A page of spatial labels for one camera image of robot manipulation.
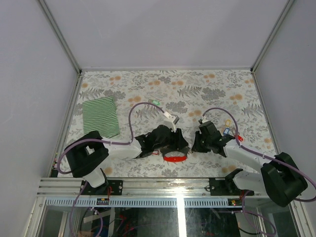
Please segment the grey red key ring holder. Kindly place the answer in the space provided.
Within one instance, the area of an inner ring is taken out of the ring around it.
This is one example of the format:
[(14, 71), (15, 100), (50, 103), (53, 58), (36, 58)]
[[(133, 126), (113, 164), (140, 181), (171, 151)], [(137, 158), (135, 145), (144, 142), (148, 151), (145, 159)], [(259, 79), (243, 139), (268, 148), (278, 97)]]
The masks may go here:
[(187, 159), (188, 152), (190, 148), (184, 147), (182, 149), (170, 149), (165, 148), (161, 149), (160, 152), (162, 154), (163, 160), (167, 162), (177, 163), (177, 162), (183, 162)]

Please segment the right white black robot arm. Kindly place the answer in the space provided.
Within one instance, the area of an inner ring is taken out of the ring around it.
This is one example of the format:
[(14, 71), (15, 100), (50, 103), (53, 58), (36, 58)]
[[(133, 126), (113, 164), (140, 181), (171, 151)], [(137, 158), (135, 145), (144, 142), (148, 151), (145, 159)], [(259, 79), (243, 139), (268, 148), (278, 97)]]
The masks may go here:
[(221, 134), (213, 122), (200, 120), (199, 123), (192, 147), (194, 152), (213, 152), (254, 169), (253, 173), (236, 169), (227, 175), (225, 189), (229, 194), (250, 190), (266, 194), (275, 204), (285, 207), (308, 187), (289, 154), (280, 153), (269, 160), (267, 155), (243, 147), (235, 137)]

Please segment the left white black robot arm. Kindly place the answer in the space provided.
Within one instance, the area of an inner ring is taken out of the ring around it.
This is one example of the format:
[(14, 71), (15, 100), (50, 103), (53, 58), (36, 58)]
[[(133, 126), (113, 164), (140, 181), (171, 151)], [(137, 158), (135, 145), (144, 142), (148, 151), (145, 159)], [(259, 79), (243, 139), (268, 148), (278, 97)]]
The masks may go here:
[(189, 144), (181, 129), (172, 131), (165, 125), (159, 125), (153, 131), (134, 138), (132, 142), (102, 139), (98, 131), (92, 131), (71, 145), (64, 154), (74, 178), (83, 178), (98, 195), (108, 189), (108, 180), (104, 169), (110, 158), (145, 158), (154, 151), (162, 155), (180, 152), (186, 155)]

